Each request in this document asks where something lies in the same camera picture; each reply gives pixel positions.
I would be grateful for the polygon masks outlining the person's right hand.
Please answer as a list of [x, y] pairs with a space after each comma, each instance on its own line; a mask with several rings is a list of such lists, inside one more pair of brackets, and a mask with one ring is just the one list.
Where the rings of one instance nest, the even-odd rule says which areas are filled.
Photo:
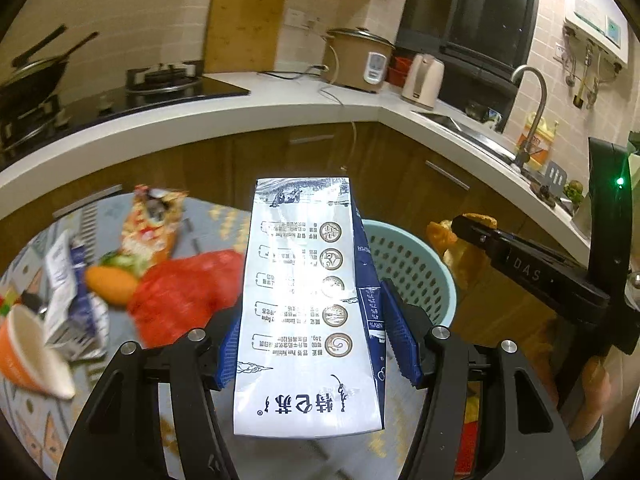
[[585, 400], [568, 427], [568, 435], [574, 442], [587, 437], [597, 426], [612, 391], [610, 374], [597, 356], [586, 363], [580, 379]]

